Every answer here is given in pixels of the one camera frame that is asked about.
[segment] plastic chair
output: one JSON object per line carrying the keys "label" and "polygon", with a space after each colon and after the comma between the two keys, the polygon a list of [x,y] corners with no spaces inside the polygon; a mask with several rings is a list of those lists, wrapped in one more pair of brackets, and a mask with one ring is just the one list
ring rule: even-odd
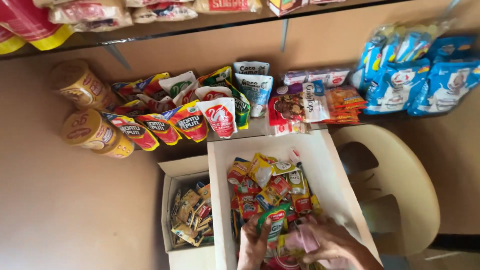
{"label": "plastic chair", "polygon": [[376,125],[344,127],[332,138],[337,149],[359,142],[378,161],[378,167],[348,178],[379,253],[408,256],[426,249],[438,233],[440,209],[432,182],[412,150]]}

